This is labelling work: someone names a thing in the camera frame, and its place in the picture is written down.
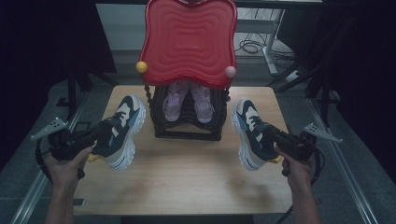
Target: shoe sole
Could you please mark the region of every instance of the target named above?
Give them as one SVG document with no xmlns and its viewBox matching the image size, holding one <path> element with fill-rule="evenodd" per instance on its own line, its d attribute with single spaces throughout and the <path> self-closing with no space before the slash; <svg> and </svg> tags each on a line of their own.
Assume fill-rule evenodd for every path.
<svg viewBox="0 0 396 224">
<path fill-rule="evenodd" d="M 239 134 L 239 137 L 242 140 L 241 146 L 239 147 L 239 160 L 241 161 L 242 165 L 245 166 L 249 171 L 256 171 L 262 167 L 262 165 L 255 164 L 252 159 L 250 158 L 249 153 L 253 153 L 251 148 L 248 146 L 248 138 L 246 137 L 245 132 L 241 129 L 241 125 L 239 124 L 238 113 L 236 112 L 236 108 L 238 103 L 242 99 L 239 99 L 233 105 L 233 113 L 231 116 L 231 122 L 233 125 L 233 129 Z"/>
<path fill-rule="evenodd" d="M 122 145 L 123 150 L 120 158 L 114 162 L 109 162 L 108 166 L 113 170 L 124 170 L 126 169 L 132 162 L 134 158 L 134 135 L 137 134 L 143 126 L 143 123 L 146 119 L 146 108 L 143 104 L 142 100 L 136 95 L 131 95 L 131 97 L 135 97 L 139 102 L 139 113 L 136 118 L 136 122 L 134 126 L 129 129 L 126 137 L 124 139 L 124 143 Z"/>
</svg>

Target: pink shoe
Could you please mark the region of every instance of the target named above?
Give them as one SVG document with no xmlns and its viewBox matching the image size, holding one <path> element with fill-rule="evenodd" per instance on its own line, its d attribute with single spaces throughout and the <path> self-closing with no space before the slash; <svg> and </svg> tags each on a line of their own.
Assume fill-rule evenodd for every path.
<svg viewBox="0 0 396 224">
<path fill-rule="evenodd" d="M 213 105 L 210 104 L 210 89 L 192 82 L 190 91 L 195 101 L 194 107 L 198 120 L 201 123 L 208 123 L 212 120 L 213 111 L 215 111 Z"/>
<path fill-rule="evenodd" d="M 180 116 L 181 105 L 189 90 L 188 81 L 179 81 L 169 86 L 168 96 L 163 100 L 163 113 L 169 121 L 175 121 Z"/>
</svg>

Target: metal rail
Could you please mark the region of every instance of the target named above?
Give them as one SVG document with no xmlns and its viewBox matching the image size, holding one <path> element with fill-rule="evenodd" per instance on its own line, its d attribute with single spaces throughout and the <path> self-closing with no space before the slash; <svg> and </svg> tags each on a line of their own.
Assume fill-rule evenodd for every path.
<svg viewBox="0 0 396 224">
<path fill-rule="evenodd" d="M 76 113 L 68 122 L 68 129 L 72 132 L 76 128 L 77 121 L 81 115 L 82 108 L 87 102 L 88 99 L 88 92 L 82 92 L 81 97 L 78 103 L 78 108 Z M 20 207 L 17 209 L 17 212 L 12 218 L 10 224 L 25 224 L 29 221 L 30 215 L 32 215 L 33 211 L 35 210 L 35 206 L 37 205 L 38 200 L 43 193 L 44 188 L 47 186 L 48 179 L 43 174 L 41 170 L 37 172 L 35 179 L 28 189 L 25 197 L 23 198 Z"/>
<path fill-rule="evenodd" d="M 307 99 L 308 105 L 311 108 L 315 119 L 318 123 L 319 128 L 325 131 L 328 134 L 332 134 L 331 130 L 326 127 L 324 122 L 322 121 L 318 105 L 313 102 L 312 99 Z M 341 152 L 340 147 L 338 144 L 334 143 L 333 141 L 327 140 L 328 148 L 332 153 L 332 156 L 335 160 L 335 163 L 340 170 L 341 176 L 344 178 L 346 182 L 346 186 L 349 190 L 349 193 L 352 196 L 352 199 L 355 201 L 356 206 L 358 207 L 359 212 L 361 213 L 361 217 L 364 223 L 371 224 L 371 223 L 378 223 L 375 214 L 372 210 L 370 203 L 368 202 L 364 192 L 362 191 L 361 187 L 359 186 L 358 181 L 356 180 L 355 176 L 352 174 L 347 160 L 344 158 L 343 153 Z"/>
</svg>

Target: wooden table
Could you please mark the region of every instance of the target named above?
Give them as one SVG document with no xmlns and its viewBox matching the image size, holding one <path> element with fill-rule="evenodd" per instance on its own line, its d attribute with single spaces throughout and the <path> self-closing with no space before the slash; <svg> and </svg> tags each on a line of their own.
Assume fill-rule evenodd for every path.
<svg viewBox="0 0 396 224">
<path fill-rule="evenodd" d="M 274 92 L 264 87 L 231 87 L 228 115 L 218 142 L 162 139 L 154 136 L 143 86 L 117 86 L 104 118 L 121 99 L 134 93 L 145 103 L 146 122 L 134 137 L 132 164 L 113 171 L 104 161 L 87 162 L 75 197 L 76 215 L 246 215 L 283 213 L 291 205 L 287 178 L 279 164 L 266 163 L 250 172 L 240 163 L 239 135 L 231 113 L 237 99 L 253 101 L 263 120 L 286 131 Z"/>
</svg>

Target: sneaker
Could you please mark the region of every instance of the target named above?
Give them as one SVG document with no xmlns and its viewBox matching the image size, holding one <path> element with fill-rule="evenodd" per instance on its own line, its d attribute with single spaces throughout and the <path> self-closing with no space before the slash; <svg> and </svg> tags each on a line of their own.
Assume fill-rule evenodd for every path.
<svg viewBox="0 0 396 224">
<path fill-rule="evenodd" d="M 213 105 L 210 104 L 210 89 L 192 82 L 190 91 L 198 120 L 201 123 L 208 123 L 212 120 L 213 111 L 215 111 Z"/>
<path fill-rule="evenodd" d="M 181 105 L 188 91 L 188 81 L 175 82 L 169 86 L 168 96 L 163 100 L 163 114 L 168 121 L 175 121 L 178 119 Z"/>
<path fill-rule="evenodd" d="M 274 150 L 274 141 L 263 136 L 265 123 L 251 101 L 239 99 L 233 106 L 231 119 L 233 128 L 242 139 L 239 160 L 249 171 L 258 170 L 267 161 L 275 161 L 279 157 Z"/>
<path fill-rule="evenodd" d="M 133 137 L 143 126 L 146 108 L 135 95 L 125 96 L 113 117 L 100 122 L 92 154 L 105 159 L 114 170 L 123 170 L 134 157 Z"/>
</svg>

